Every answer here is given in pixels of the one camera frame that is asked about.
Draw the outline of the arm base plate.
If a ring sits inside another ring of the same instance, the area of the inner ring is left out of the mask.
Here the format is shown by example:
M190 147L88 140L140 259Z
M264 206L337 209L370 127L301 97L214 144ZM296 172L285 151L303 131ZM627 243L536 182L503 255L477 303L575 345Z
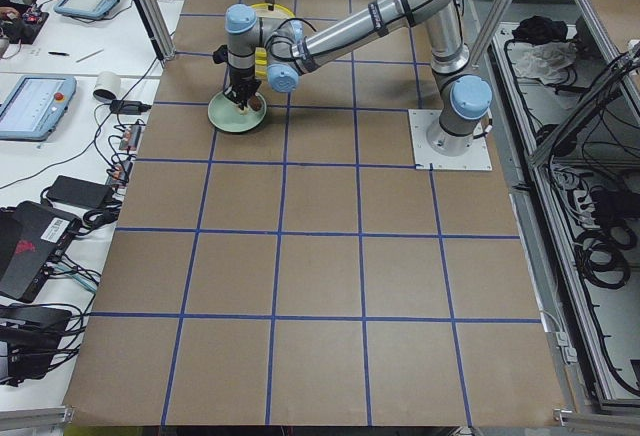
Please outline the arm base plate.
M441 110L409 109L414 166L418 170L492 170L484 128L478 122L471 135L457 137L440 127Z

